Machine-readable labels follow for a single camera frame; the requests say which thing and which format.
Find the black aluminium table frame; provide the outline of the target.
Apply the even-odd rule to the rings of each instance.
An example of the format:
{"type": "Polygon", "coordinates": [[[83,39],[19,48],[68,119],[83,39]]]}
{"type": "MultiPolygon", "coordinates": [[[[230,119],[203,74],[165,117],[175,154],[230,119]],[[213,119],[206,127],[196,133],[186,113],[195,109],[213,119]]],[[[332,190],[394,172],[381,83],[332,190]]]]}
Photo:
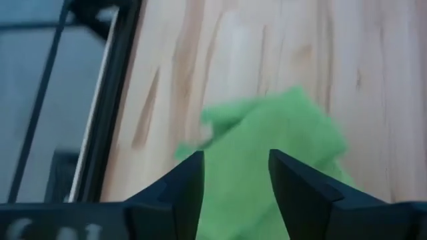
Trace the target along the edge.
{"type": "Polygon", "coordinates": [[[144,0],[73,0],[77,20],[105,41],[89,119],[79,152],[69,202],[101,196],[121,94],[144,0]]]}

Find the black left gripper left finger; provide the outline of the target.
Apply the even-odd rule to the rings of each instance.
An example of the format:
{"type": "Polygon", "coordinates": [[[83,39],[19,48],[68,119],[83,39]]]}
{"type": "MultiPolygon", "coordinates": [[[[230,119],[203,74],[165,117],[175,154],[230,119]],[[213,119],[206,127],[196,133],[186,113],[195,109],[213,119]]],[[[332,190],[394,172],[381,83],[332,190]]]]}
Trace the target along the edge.
{"type": "Polygon", "coordinates": [[[0,205],[0,240],[195,240],[204,190],[196,151],[122,202],[0,205]]]}

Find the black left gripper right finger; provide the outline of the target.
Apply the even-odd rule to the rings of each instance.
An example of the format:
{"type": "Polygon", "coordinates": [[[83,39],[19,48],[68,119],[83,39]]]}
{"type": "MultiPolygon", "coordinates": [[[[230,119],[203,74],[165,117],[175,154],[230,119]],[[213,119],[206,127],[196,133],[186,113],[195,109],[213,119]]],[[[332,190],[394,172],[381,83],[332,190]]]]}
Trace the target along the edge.
{"type": "Polygon", "coordinates": [[[427,202],[383,202],[277,149],[269,172],[290,240],[427,240],[427,202]]]}

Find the green microfiber towel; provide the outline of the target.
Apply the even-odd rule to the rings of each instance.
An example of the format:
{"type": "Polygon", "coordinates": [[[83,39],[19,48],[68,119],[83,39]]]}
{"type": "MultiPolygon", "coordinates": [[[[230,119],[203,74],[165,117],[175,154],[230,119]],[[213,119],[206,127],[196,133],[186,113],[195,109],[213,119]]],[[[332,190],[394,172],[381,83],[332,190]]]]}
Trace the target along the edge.
{"type": "Polygon", "coordinates": [[[343,183],[346,142],[300,87],[206,107],[212,137],[201,144],[205,190],[196,240],[290,240],[276,203],[268,159],[279,149],[343,183]]]}

